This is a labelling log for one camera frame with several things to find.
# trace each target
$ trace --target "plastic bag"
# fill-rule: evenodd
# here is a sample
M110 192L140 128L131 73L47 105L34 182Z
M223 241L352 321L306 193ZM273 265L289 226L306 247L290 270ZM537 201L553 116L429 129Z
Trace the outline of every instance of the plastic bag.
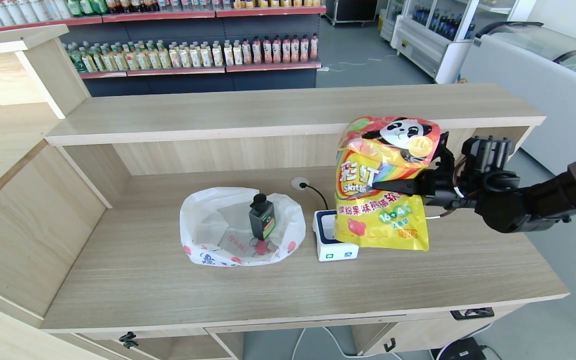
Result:
M337 152L334 237L361 248L427 251L428 228L420 196L372 189L373 183L411 179L428 167L439 136L419 118L359 118Z
M306 237L299 203L285 194L270 194L276 225L267 241L256 239L249 211L259 191L246 187L211 187L188 196L181 205L179 227L183 250L195 264L214 267L279 262Z

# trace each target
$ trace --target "yellow candy bag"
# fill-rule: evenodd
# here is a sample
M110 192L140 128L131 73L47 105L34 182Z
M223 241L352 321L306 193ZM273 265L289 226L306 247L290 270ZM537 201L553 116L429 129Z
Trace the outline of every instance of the yellow candy bag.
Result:
M441 131L420 118L364 117L346 128L336 154L334 237L361 248L427 251L421 196L372 189L428 167Z

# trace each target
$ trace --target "gray floor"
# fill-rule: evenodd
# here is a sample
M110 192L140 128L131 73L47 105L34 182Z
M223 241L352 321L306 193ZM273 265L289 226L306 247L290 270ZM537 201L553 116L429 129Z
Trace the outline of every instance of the gray floor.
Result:
M430 84L432 78L384 41L375 23L320 25L319 57L329 71L317 72L318 88Z
M381 40L377 28L321 21L320 57L337 71L317 73L317 87L429 84L431 79ZM521 176L521 186L553 177L525 152L519 151L508 168ZM543 232L527 234L530 241L567 285L571 295L561 300L526 305L476 335L480 344L493 347L504 360L576 360L576 217ZM300 329L249 332L245 360L290 360ZM355 354L349 326L332 328L346 354ZM429 360L427 351L399 353L404 360ZM496 360L492 353L487 358ZM392 360L388 354L373 360ZM343 355L322 328L309 328L295 360L343 360Z

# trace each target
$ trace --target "counter top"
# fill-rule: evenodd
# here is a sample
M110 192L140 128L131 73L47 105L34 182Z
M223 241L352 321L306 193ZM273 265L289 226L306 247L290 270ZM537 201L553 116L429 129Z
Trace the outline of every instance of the counter top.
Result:
M318 262L312 220L322 199L293 189L290 180L305 176L333 204L333 167L224 175L134 176L78 256L45 315L43 330L348 319L514 305L568 293L524 234L491 230L468 209L428 222L427 252L362 248L355 260ZM215 186L288 194L302 206L306 239L286 259L267 266L193 264L179 239L179 208L189 194Z
M88 98L51 131L53 146L341 134L363 116L410 116L442 130L540 125L495 84L279 89Z
M63 24L0 31L0 54L30 50L66 33L68 27Z

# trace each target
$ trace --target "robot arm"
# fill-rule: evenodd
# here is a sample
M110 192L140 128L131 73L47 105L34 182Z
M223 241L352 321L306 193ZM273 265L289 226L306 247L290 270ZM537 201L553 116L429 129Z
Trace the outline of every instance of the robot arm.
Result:
M433 157L439 158L436 169L407 180L375 182L372 188L423 196L426 205L442 207L448 210L445 214L473 208L486 225L501 233L547 230L576 215L576 162L551 180L519 187L519 176L504 169L514 152L511 140L471 137L464 142L457 165L447 141L445 132Z

